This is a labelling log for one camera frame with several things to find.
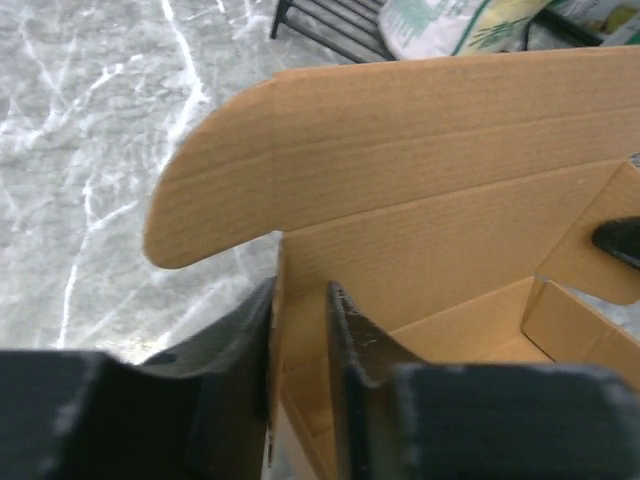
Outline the brown cardboard box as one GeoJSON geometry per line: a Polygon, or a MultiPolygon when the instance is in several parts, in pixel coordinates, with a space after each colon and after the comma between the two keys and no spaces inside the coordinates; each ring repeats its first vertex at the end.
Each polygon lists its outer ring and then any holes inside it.
{"type": "Polygon", "coordinates": [[[274,381],[295,475],[337,475],[325,292],[435,362],[580,362],[639,382],[582,300],[639,298],[594,229],[639,212],[635,46],[290,70],[223,105],[155,189],[144,250],[177,269],[282,233],[274,381]]]}

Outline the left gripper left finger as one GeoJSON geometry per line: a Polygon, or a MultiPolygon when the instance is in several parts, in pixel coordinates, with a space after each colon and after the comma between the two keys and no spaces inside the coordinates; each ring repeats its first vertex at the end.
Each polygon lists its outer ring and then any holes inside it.
{"type": "Polygon", "coordinates": [[[5,479],[257,479],[275,282],[139,365],[100,351],[1,354],[5,479]]]}

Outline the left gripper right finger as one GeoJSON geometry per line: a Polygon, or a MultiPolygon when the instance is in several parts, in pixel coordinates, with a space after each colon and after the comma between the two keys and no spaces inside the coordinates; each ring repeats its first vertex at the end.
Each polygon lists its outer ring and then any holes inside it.
{"type": "Polygon", "coordinates": [[[341,479],[639,475],[639,398],[609,369],[429,363],[336,282],[326,324],[341,479]]]}

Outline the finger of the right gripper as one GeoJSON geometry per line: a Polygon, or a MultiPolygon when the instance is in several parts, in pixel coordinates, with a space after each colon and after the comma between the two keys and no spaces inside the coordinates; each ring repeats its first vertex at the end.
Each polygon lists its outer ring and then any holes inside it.
{"type": "Polygon", "coordinates": [[[638,271],[640,267],[640,217],[607,220],[592,235],[594,246],[638,271]]]}

